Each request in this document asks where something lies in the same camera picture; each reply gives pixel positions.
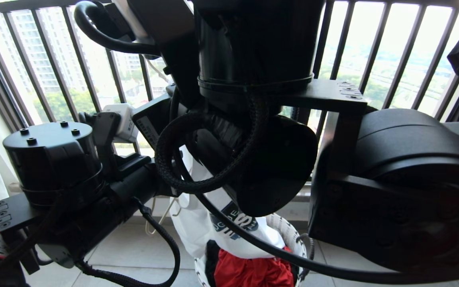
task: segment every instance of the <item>cable sleeve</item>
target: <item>cable sleeve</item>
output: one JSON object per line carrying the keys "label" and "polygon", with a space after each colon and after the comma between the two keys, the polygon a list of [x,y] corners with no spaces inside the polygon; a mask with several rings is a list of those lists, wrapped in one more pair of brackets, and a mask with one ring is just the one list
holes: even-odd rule
{"label": "cable sleeve", "polygon": [[102,12],[100,9],[101,8],[97,6],[97,4],[90,1],[81,1],[75,5],[73,13],[75,22],[88,38],[113,51],[154,56],[161,55],[159,49],[155,45],[117,40],[94,27],[90,21],[90,17],[95,17],[100,14]]}
{"label": "cable sleeve", "polygon": [[250,136],[237,157],[220,173],[202,181],[186,181],[179,178],[173,171],[173,158],[176,142],[189,132],[207,129],[214,133],[214,116],[201,112],[187,113],[171,121],[162,131],[157,141],[155,163],[164,181],[171,187],[188,194],[202,194],[224,186],[242,171],[253,158],[253,153],[259,145],[260,138],[266,131],[268,122],[268,105],[262,95],[248,94],[246,96],[251,114]]}

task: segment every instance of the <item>black cylindrical actuator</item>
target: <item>black cylindrical actuator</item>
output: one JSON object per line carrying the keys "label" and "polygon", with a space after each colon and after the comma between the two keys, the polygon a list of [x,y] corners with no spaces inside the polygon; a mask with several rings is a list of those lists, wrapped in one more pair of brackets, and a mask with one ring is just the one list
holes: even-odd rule
{"label": "black cylindrical actuator", "polygon": [[193,3],[202,95],[293,91],[311,82],[324,1]]}
{"label": "black cylindrical actuator", "polygon": [[91,126],[79,122],[50,122],[5,138],[20,187],[33,207],[49,208],[58,191],[72,196],[70,210],[96,199],[103,180],[91,133]]}

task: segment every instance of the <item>red clothing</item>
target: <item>red clothing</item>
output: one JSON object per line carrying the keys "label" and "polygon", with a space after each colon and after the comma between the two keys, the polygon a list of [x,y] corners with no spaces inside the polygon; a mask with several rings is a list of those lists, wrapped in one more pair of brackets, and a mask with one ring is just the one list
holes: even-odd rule
{"label": "red clothing", "polygon": [[216,287],[293,287],[288,261],[280,258],[242,259],[219,251],[215,267]]}

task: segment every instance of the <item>balcony railing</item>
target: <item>balcony railing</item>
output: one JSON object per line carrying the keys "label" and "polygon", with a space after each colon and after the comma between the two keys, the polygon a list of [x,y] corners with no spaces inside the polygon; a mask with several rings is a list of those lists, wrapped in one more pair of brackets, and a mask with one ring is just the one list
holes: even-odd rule
{"label": "balcony railing", "polygon": [[[73,21],[76,2],[0,3],[0,112],[11,131],[78,120],[79,111],[114,102],[137,107],[167,85],[160,59],[110,51],[84,36]],[[445,58],[458,39],[459,0],[329,0],[313,73],[353,82],[373,107],[419,109],[444,120],[459,97],[459,76]],[[286,108],[283,115],[319,136],[324,129],[325,111]],[[153,154],[142,136],[117,150]]]}

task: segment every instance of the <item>laundry basket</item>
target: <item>laundry basket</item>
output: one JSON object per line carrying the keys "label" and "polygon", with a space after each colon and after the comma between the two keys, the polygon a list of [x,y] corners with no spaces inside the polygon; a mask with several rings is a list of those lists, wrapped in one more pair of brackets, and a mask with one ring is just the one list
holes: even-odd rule
{"label": "laundry basket", "polygon": [[[299,240],[297,242],[297,238],[299,237],[299,234],[295,227],[291,225],[286,219],[282,218],[281,216],[277,214],[270,214],[267,216],[267,225],[269,227],[272,227],[273,229],[277,230],[279,234],[281,234],[282,239],[284,240],[284,243],[286,246],[288,246],[292,253],[302,256],[303,258],[306,258],[306,246],[304,245],[304,242],[302,240]],[[210,286],[208,283],[208,280],[206,279],[206,274],[204,272],[205,269],[205,263],[206,263],[206,258],[195,258],[194,259],[194,270],[196,271],[196,275],[198,278],[199,283],[201,284],[202,287],[213,287]],[[298,271],[298,280],[297,284],[295,284],[295,287],[300,287],[302,285],[302,281],[300,280],[300,275],[302,273],[303,269],[302,267],[299,268]]]}

